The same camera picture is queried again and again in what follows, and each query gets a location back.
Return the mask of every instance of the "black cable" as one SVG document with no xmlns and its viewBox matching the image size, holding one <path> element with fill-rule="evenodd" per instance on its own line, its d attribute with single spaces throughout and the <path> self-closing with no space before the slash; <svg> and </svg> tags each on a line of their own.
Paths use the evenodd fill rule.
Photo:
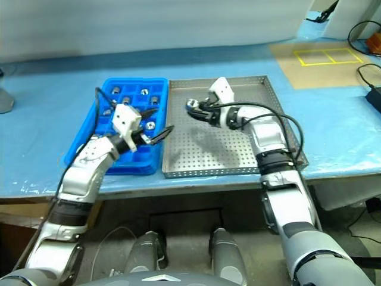
<svg viewBox="0 0 381 286">
<path fill-rule="evenodd" d="M 366 67 L 366 66 L 375 66 L 375 67 L 378 67 L 379 69 L 381 69 L 381 66 L 379 66 L 378 64 L 363 64 L 362 66 L 359 66 L 356 71 L 358 72 L 358 75 L 360 75 L 360 78 L 370 87 L 370 88 L 374 88 L 374 85 L 372 85 L 370 82 L 368 82 L 364 76 L 363 76 L 363 73 L 361 72 L 361 69 L 363 67 Z"/>
<path fill-rule="evenodd" d="M 5 280 L 5 279 L 16 279 L 16 280 L 20 280 L 22 283 L 24 283 L 25 285 L 27 286 L 32 286 L 32 283 L 29 282 L 28 279 L 22 277 L 22 276 L 18 276 L 18 275 L 11 275 L 11 276 L 7 276 L 5 278 L 3 278 L 2 280 Z"/>
<path fill-rule="evenodd" d="M 381 221 L 377 220 L 377 219 L 372 215 L 372 213 L 369 213 L 369 216 L 371 217 L 371 219 L 372 219 L 374 222 L 381 223 Z"/>
<path fill-rule="evenodd" d="M 366 20 L 366 21 L 361 21 L 359 23 L 357 23 L 355 26 L 353 26 L 353 28 L 349 31 L 348 33 L 348 37 L 346 39 L 346 41 L 348 42 L 348 45 L 351 46 L 352 49 L 354 49 L 355 51 L 358 51 L 364 55 L 374 55 L 375 57 L 381 57 L 381 54 L 378 54 L 376 52 L 367 52 L 367 51 L 362 51 L 358 48 L 356 48 L 355 46 L 353 46 L 352 42 L 351 42 L 351 33 L 353 32 L 353 30 L 355 28 L 357 28 L 359 25 L 361 24 L 365 24 L 365 23 L 373 23 L 373 24 L 377 24 L 379 25 L 379 27 L 381 28 L 381 24 L 379 22 L 376 22 L 376 21 L 371 21 L 371 20 Z"/>
<path fill-rule="evenodd" d="M 98 93 L 101 94 L 102 97 L 108 102 L 108 104 L 110 105 L 110 107 L 111 107 L 112 109 L 115 108 L 115 103 L 114 103 L 111 99 L 109 99 L 109 97 L 105 94 L 105 92 L 104 92 L 101 88 L 96 87 L 96 88 L 95 88 L 95 93 L 96 93 L 96 94 L 98 94 Z"/>
<path fill-rule="evenodd" d="M 222 107 L 229 107 L 229 106 L 235 106 L 235 105 L 251 105 L 251 106 L 259 106 L 259 107 L 262 107 L 262 108 L 265 108 L 267 110 L 269 110 L 271 113 L 273 113 L 278 121 L 279 121 L 279 124 L 280 124 L 280 127 L 282 128 L 282 132 L 284 134 L 284 137 L 285 137 L 285 142 L 286 142 L 286 147 L 288 150 L 291 150 L 291 145 L 290 145 L 290 142 L 288 140 L 288 134 L 287 134 L 287 129 L 286 129 L 286 126 L 285 126 L 285 123 L 283 122 L 280 114 L 274 110 L 273 108 L 265 105 L 265 104 L 262 104 L 262 103 L 258 103 L 258 102 L 250 102 L 250 101 L 241 101 L 241 102 L 230 102 L 230 103 L 224 103 L 224 104 L 218 104 L 218 105 L 214 105 L 214 106 L 211 106 L 211 107 L 204 107 L 205 111 L 208 111 L 209 110 L 215 110 L 215 109 L 219 109 L 219 108 L 222 108 Z M 295 159 L 294 155 L 292 152 L 290 152 L 290 155 L 291 155 L 291 160 L 292 160 L 292 163 L 294 164 L 295 168 L 296 168 L 296 171 L 298 172 L 299 174 L 299 178 L 303 184 L 303 187 L 305 188 L 306 192 L 308 192 L 308 187 L 307 187 L 307 183 L 305 182 L 305 179 L 304 177 L 302 176 L 302 173 L 300 172 L 300 169 L 299 169 L 299 166 L 298 166 L 298 162 L 297 160 Z M 309 196 L 307 196 L 308 198 L 308 201 L 310 202 L 310 205 L 311 205 L 311 208 L 312 208 L 312 211 L 314 212 L 314 215 L 315 215 L 315 220 L 316 220 L 316 227 L 319 231 L 323 231 L 322 227 L 321 227 L 321 223 L 320 223 L 320 219 L 319 219 L 319 216 L 317 214 L 317 210 L 315 208 L 315 205 L 313 204 L 313 202 L 311 201 L 311 198 Z"/>
<path fill-rule="evenodd" d="M 254 120 L 257 120 L 257 119 L 262 118 L 262 117 L 266 117 L 266 116 L 274 116 L 274 114 L 273 114 L 273 113 L 268 113 L 268 114 L 262 114 L 262 115 L 259 115 L 259 116 L 250 118 L 250 119 L 246 120 L 245 122 L 243 122 L 242 125 L 240 126 L 240 128 L 242 129 L 242 128 L 245 127 L 245 125 L 248 124 L 249 122 L 254 121 Z M 300 135 L 300 145 L 299 145 L 298 152 L 296 153 L 295 158 L 296 158 L 296 159 L 299 159 L 299 156 L 300 156 L 300 154 L 302 153 L 303 146 L 304 146 L 304 134 L 303 134 L 302 127 L 300 126 L 299 122 L 296 121 L 295 118 L 293 118 L 293 117 L 291 117 L 291 116 L 289 116 L 289 115 L 280 114 L 279 116 L 280 116 L 280 117 L 284 117 L 284 118 L 286 118 L 286 119 L 292 121 L 292 122 L 295 124 L 296 128 L 298 128 L 298 132 L 299 132 L 299 135 Z"/>
<path fill-rule="evenodd" d="M 362 216 L 364 215 L 364 213 L 366 212 L 366 208 L 360 213 L 360 215 L 352 222 L 350 223 L 346 228 L 347 230 L 349 230 L 349 233 L 351 234 L 351 237 L 354 237 L 354 238 L 364 238 L 366 240 L 372 240 L 374 241 L 375 243 L 378 243 L 378 244 L 381 244 L 381 241 L 378 241 L 378 240 L 374 240 L 373 238 L 370 238 L 370 237 L 362 237 L 362 236 L 359 236 L 359 235 L 354 235 L 353 232 L 351 231 L 351 227 L 353 225 L 355 225 L 361 218 Z"/>
<path fill-rule="evenodd" d="M 230 103 L 217 104 L 217 105 L 214 105 L 214 106 L 210 106 L 207 109 L 209 109 L 209 110 L 215 110 L 215 109 L 220 109 L 222 107 L 229 107 L 229 106 L 236 106 L 236 105 L 259 106 L 259 107 L 265 108 L 265 109 L 269 110 L 271 113 L 273 113 L 277 117 L 277 119 L 279 121 L 279 124 L 280 124 L 280 127 L 282 128 L 282 132 L 283 132 L 283 134 L 285 136 L 286 147 L 287 147 L 288 150 L 291 150 L 291 145 L 290 145 L 290 142 L 289 142 L 288 136 L 287 136 L 286 126 L 285 126 L 285 123 L 283 122 L 280 114 L 275 109 L 273 109 L 273 108 L 271 108 L 271 107 L 269 107 L 269 106 L 267 106 L 265 104 L 258 103 L 258 102 L 251 102 L 251 101 L 238 101 L 238 102 L 230 102 Z M 293 163 L 295 164 L 295 166 L 297 166 L 295 157 L 293 156 L 292 152 L 290 152 L 290 153 L 291 153 L 291 158 L 293 159 Z"/>
<path fill-rule="evenodd" d="M 311 22 L 315 22 L 315 23 L 319 23 L 319 24 L 320 23 L 324 23 L 325 21 L 328 20 L 328 17 L 331 15 L 331 13 L 334 12 L 334 10 L 335 10 L 336 6 L 338 5 L 338 3 L 339 3 L 339 0 L 337 0 L 330 7 L 328 7 L 324 11 L 322 11 L 320 16 L 318 16 L 316 19 L 306 18 L 306 20 L 311 21 Z"/>
<path fill-rule="evenodd" d="M 49 219 L 50 214 L 53 211 L 53 208 L 54 208 L 55 204 L 57 203 L 58 193 L 60 192 L 60 188 L 61 188 L 61 185 L 62 185 L 62 182 L 64 180 L 66 172 L 71 167 L 71 165 L 73 165 L 73 163 L 76 160 L 76 158 L 78 157 L 78 155 L 82 152 L 82 150 L 85 148 L 87 143 L 89 143 L 89 141 L 91 140 L 92 135 L 95 133 L 95 129 L 96 129 L 96 126 L 98 124 L 98 117 L 99 117 L 99 96 L 98 96 L 98 93 L 102 94 L 104 92 L 100 88 L 96 88 L 95 89 L 95 124 L 94 124 L 94 127 L 91 130 L 89 136 L 86 138 L 85 143 L 77 150 L 76 155 L 73 157 L 71 162 L 67 165 L 67 167 L 63 171 L 63 173 L 62 173 L 62 175 L 60 177 L 60 180 L 58 181 L 57 190 L 55 191 L 55 194 L 54 194 L 54 196 L 51 199 L 51 204 L 49 206 L 49 210 L 47 211 L 45 217 L 41 220 L 41 222 L 40 222 L 36 232 L 33 234 L 32 238 L 29 240 L 28 245 L 24 249 L 24 251 L 21 254 L 20 258 L 17 260 L 17 262 L 16 262 L 15 266 L 13 267 L 12 271 L 15 271 L 15 270 L 18 269 L 18 267 L 20 266 L 22 261 L 26 258 L 26 255 L 30 252 L 30 249 L 32 248 L 32 246 L 36 243 L 36 241 L 38 239 L 38 236 L 39 236 L 39 234 L 41 232 L 41 229 L 43 227 L 43 224 Z"/>
</svg>

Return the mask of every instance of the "blue tray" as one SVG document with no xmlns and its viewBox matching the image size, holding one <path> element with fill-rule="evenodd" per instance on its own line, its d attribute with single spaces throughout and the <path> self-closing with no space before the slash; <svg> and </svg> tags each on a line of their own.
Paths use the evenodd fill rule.
<svg viewBox="0 0 381 286">
<path fill-rule="evenodd" d="M 119 88 L 119 93 L 113 94 L 113 89 Z M 167 98 L 168 98 L 168 80 L 164 78 L 110 78 L 103 84 L 102 90 L 111 100 L 116 100 L 122 103 L 124 99 L 129 98 L 129 104 L 138 111 L 157 108 L 158 111 L 150 118 L 142 120 L 140 125 L 144 128 L 144 134 L 149 137 L 156 136 L 165 126 L 165 116 L 167 113 Z M 158 104 L 152 104 L 152 97 L 158 98 Z M 103 136 L 105 134 L 115 134 L 111 120 L 114 112 L 107 114 L 110 110 L 110 105 L 99 95 L 99 119 L 95 129 L 95 134 Z M 66 165 L 72 161 L 76 154 L 76 150 L 81 146 L 95 124 L 95 102 L 91 106 L 90 112 L 86 116 L 74 142 L 70 146 L 68 153 L 64 157 Z M 155 122 L 154 130 L 145 130 L 146 122 Z M 107 174 L 113 175 L 149 175 L 156 172 L 162 144 L 155 146 L 140 146 L 137 152 L 127 152 L 107 171 Z"/>
</svg>

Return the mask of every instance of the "yellow tape marking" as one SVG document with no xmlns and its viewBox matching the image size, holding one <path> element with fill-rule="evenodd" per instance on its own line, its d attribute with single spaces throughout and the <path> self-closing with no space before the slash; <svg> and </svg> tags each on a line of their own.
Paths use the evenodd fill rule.
<svg viewBox="0 0 381 286">
<path fill-rule="evenodd" d="M 329 51 L 347 51 L 349 54 L 351 54 L 357 61 L 335 61 L 330 55 Z M 330 60 L 328 62 L 324 63 L 313 63 L 313 64 L 306 64 L 303 59 L 300 57 L 299 54 L 307 54 L 311 52 L 321 52 Z M 358 64 L 363 63 L 362 59 L 360 59 L 358 56 L 356 56 L 350 49 L 348 48 L 336 48 L 336 49 L 303 49 L 299 51 L 293 51 L 294 56 L 299 60 L 302 67 L 309 67 L 309 66 L 325 66 L 326 64 Z"/>
</svg>

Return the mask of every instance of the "wire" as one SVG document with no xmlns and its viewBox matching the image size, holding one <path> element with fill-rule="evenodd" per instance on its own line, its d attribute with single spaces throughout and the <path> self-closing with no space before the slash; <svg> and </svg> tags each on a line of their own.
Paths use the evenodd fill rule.
<svg viewBox="0 0 381 286">
<path fill-rule="evenodd" d="M 349 31 L 349 33 L 348 33 L 348 37 L 347 37 L 346 41 L 348 42 L 348 45 L 351 46 L 351 48 L 354 49 L 355 51 L 358 51 L 358 52 L 360 52 L 360 53 L 362 53 L 362 54 L 364 54 L 364 55 L 374 55 L 375 57 L 381 57 L 381 54 L 378 54 L 378 53 L 376 53 L 376 52 L 362 51 L 362 50 L 356 48 L 355 46 L 353 46 L 353 44 L 352 44 L 352 42 L 351 42 L 351 34 L 352 34 L 353 30 L 354 30 L 355 28 L 357 28 L 359 25 L 361 25 L 361 24 L 365 24 L 365 23 L 373 23 L 373 24 L 377 24 L 377 25 L 379 25 L 379 27 L 381 28 L 381 24 L 380 24 L 379 22 L 371 21 L 371 20 L 361 21 L 361 22 L 357 23 L 355 26 L 353 26 L 353 28 Z"/>
<path fill-rule="evenodd" d="M 92 266 L 91 266 L 90 282 L 93 281 L 95 260 L 96 260 L 96 258 L 98 257 L 99 251 L 101 250 L 101 245 L 105 242 L 105 240 L 106 240 L 110 235 L 112 235 L 113 233 L 117 232 L 119 229 L 125 229 L 125 230 L 127 230 L 127 231 L 132 235 L 132 237 L 134 238 L 134 240 L 136 240 L 136 235 L 132 232 L 131 229 L 129 229 L 129 228 L 126 227 L 126 226 L 118 226 L 117 228 L 114 228 L 112 231 L 110 231 L 109 233 L 107 233 L 106 236 L 103 237 L 103 240 L 98 244 L 98 249 L 97 249 L 97 251 L 96 251 L 96 253 L 95 253 L 95 256 L 94 256 L 94 259 L 93 259 L 93 263 L 92 263 Z"/>
<path fill-rule="evenodd" d="M 265 108 L 265 109 L 269 110 L 271 113 L 273 113 L 277 117 L 279 124 L 280 124 L 280 127 L 282 129 L 282 132 L 285 135 L 286 147 L 288 150 L 291 150 L 291 145 L 290 145 L 290 142 L 289 142 L 288 136 L 287 136 L 286 126 L 285 126 L 285 123 L 283 122 L 280 114 L 275 109 L 273 109 L 273 108 L 271 108 L 265 104 L 258 103 L 258 102 L 251 102 L 251 101 L 238 101 L 238 102 L 230 102 L 230 103 L 214 105 L 214 106 L 208 107 L 208 109 L 215 110 L 215 109 L 220 109 L 222 107 L 229 107 L 229 106 L 236 106 L 236 105 L 259 106 L 259 107 Z M 295 157 L 293 156 L 292 152 L 290 152 L 290 154 L 291 154 L 291 158 L 292 158 L 294 165 L 297 166 L 297 162 L 296 162 Z"/>
<path fill-rule="evenodd" d="M 319 23 L 319 24 L 326 22 L 328 20 L 328 17 L 331 15 L 331 13 L 334 12 L 338 3 L 339 3 L 339 0 L 337 0 L 330 7 L 328 7 L 324 11 L 322 11 L 320 16 L 318 16 L 316 19 L 306 18 L 306 20 L 311 21 L 311 22 L 315 22 L 315 23 Z"/>
<path fill-rule="evenodd" d="M 102 94 L 103 91 L 100 88 L 95 89 L 95 123 L 94 123 L 94 127 L 93 127 L 92 131 L 90 132 L 89 136 L 86 138 L 85 143 L 77 150 L 76 155 L 73 157 L 71 162 L 67 165 L 67 167 L 63 171 L 63 173 L 60 177 L 60 180 L 58 181 L 58 185 L 57 185 L 57 189 L 55 191 L 55 194 L 50 201 L 50 206 L 49 206 L 49 209 L 48 209 L 46 215 L 41 220 L 41 223 L 39 224 L 36 232 L 33 234 L 32 238 L 29 240 L 28 245 L 26 246 L 26 248 L 22 252 L 21 256 L 18 258 L 18 260 L 17 260 L 15 266 L 13 267 L 12 271 L 17 270 L 18 267 L 20 267 L 20 264 L 26 258 L 26 255 L 30 252 L 30 249 L 32 248 L 32 246 L 36 243 L 38 236 L 41 232 L 41 229 L 43 227 L 43 224 L 49 219 L 51 212 L 53 211 L 53 208 L 55 207 L 55 204 L 57 203 L 58 193 L 60 192 L 60 188 L 61 188 L 61 185 L 62 185 L 62 182 L 64 180 L 66 172 L 73 165 L 73 163 L 76 160 L 76 158 L 78 157 L 78 155 L 82 152 L 82 150 L 85 148 L 87 143 L 91 140 L 92 135 L 95 133 L 95 129 L 96 129 L 96 126 L 98 124 L 98 117 L 99 117 L 99 96 L 98 96 L 99 91 L 101 91 L 100 93 Z"/>
<path fill-rule="evenodd" d="M 6 276 L 5 278 L 3 278 L 2 280 L 5 280 L 5 279 L 16 279 L 16 280 L 19 280 L 21 281 L 22 283 L 24 283 L 25 285 L 27 286 L 33 286 L 32 283 L 29 282 L 28 279 L 22 277 L 22 276 L 18 276 L 18 275 L 10 275 L 10 276 Z"/>
<path fill-rule="evenodd" d="M 367 67 L 367 66 L 375 66 L 375 67 L 378 67 L 379 69 L 381 69 L 381 66 L 379 66 L 378 64 L 363 64 L 362 66 L 359 66 L 356 71 L 358 72 L 358 74 L 360 75 L 360 78 L 370 87 L 370 88 L 374 88 L 374 85 L 372 85 L 370 82 L 368 82 L 365 78 L 364 78 L 364 75 L 363 73 L 361 72 L 361 69 L 363 67 Z"/>
<path fill-rule="evenodd" d="M 362 216 L 364 215 L 364 213 L 366 212 L 366 208 L 360 213 L 360 215 L 352 222 L 350 223 L 346 228 L 347 230 L 349 230 L 349 233 L 351 234 L 351 237 L 354 237 L 354 238 L 364 238 L 366 240 L 372 240 L 374 241 L 375 243 L 378 243 L 378 244 L 381 244 L 381 241 L 378 241 L 378 240 L 374 240 L 373 238 L 370 238 L 370 237 L 362 237 L 362 236 L 359 236 L 359 235 L 354 235 L 353 232 L 351 231 L 351 227 L 353 225 L 355 225 L 361 218 Z"/>
<path fill-rule="evenodd" d="M 241 101 L 241 102 L 230 102 L 230 103 L 218 104 L 218 105 L 214 105 L 212 107 L 204 107 L 204 108 L 205 108 L 205 111 L 207 111 L 207 109 L 215 110 L 215 109 L 219 109 L 222 107 L 229 107 L 229 106 L 236 106 L 236 105 L 259 106 L 259 107 L 265 108 L 265 109 L 269 110 L 271 113 L 273 113 L 277 117 L 279 124 L 280 124 L 280 127 L 282 128 L 282 132 L 283 132 L 284 137 L 285 137 L 286 147 L 288 150 L 291 150 L 291 145 L 290 145 L 290 142 L 289 142 L 288 136 L 287 136 L 286 126 L 282 120 L 282 117 L 280 116 L 280 114 L 276 110 L 274 110 L 273 108 L 271 108 L 265 104 L 258 103 L 258 102 L 250 102 L 250 101 Z M 290 156 L 291 156 L 292 163 L 295 166 L 296 171 L 298 172 L 298 175 L 299 175 L 299 178 L 303 184 L 303 187 L 305 188 L 306 192 L 308 192 L 308 187 L 307 187 L 307 184 L 305 182 L 304 177 L 302 176 L 302 173 L 299 170 L 298 162 L 296 161 L 296 158 L 294 157 L 292 152 L 290 152 Z M 316 227 L 319 231 L 323 231 L 323 228 L 321 227 L 321 222 L 320 222 L 319 216 L 317 214 L 317 210 L 315 208 L 315 205 L 311 201 L 310 196 L 307 196 L 307 198 L 308 198 L 308 202 L 310 203 L 310 206 L 312 208 L 312 211 L 314 213 Z"/>
<path fill-rule="evenodd" d="M 108 102 L 108 104 L 110 105 L 110 107 L 111 107 L 112 109 L 115 108 L 115 103 L 114 103 L 111 99 L 109 99 L 109 98 L 107 97 L 107 95 L 105 94 L 105 92 L 104 92 L 101 88 L 96 87 L 96 88 L 95 88 L 95 92 L 96 92 L 96 94 L 100 93 L 100 94 L 102 95 L 102 97 Z"/>
<path fill-rule="evenodd" d="M 254 120 L 257 120 L 259 118 L 266 117 L 266 116 L 274 116 L 274 113 L 262 114 L 262 115 L 250 118 L 247 121 L 243 122 L 242 125 L 240 126 L 240 128 L 245 127 L 245 125 L 247 125 L 251 121 L 254 121 Z M 284 117 L 284 118 L 292 121 L 295 124 L 296 128 L 298 128 L 298 132 L 299 132 L 299 135 L 300 135 L 300 146 L 298 148 L 298 152 L 296 153 L 295 158 L 299 159 L 299 156 L 301 155 L 302 150 L 303 150 L 303 146 L 304 146 L 304 134 L 303 134 L 302 127 L 300 126 L 299 122 L 297 122 L 296 119 L 294 119 L 291 116 L 288 116 L 288 115 L 285 115 L 285 114 L 280 114 L 279 116 L 280 117 Z"/>
<path fill-rule="evenodd" d="M 372 213 L 369 213 L 369 216 L 371 217 L 371 219 L 374 221 L 374 222 L 377 222 L 377 223 L 381 223 L 381 221 L 379 221 L 378 219 L 376 219 Z"/>
</svg>

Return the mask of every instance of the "white wall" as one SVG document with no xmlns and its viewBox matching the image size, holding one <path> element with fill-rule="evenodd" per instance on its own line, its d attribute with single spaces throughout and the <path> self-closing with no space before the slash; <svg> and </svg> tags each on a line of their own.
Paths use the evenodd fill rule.
<svg viewBox="0 0 381 286">
<path fill-rule="evenodd" d="M 324 11 L 330 7 L 336 0 L 315 0 L 314 5 L 312 5 L 312 11 Z"/>
<path fill-rule="evenodd" d="M 363 20 L 370 20 L 374 11 L 377 10 L 377 8 L 375 8 L 374 11 L 370 11 L 369 9 L 372 10 L 379 5 L 379 0 L 340 0 L 328 21 L 326 30 L 324 31 L 324 37 L 346 39 L 352 27 Z M 369 25 L 367 32 L 361 35 L 361 38 L 368 38 L 367 36 L 376 30 L 377 28 L 375 26 Z"/>
<path fill-rule="evenodd" d="M 313 0 L 0 0 L 0 62 L 292 38 Z"/>
</svg>

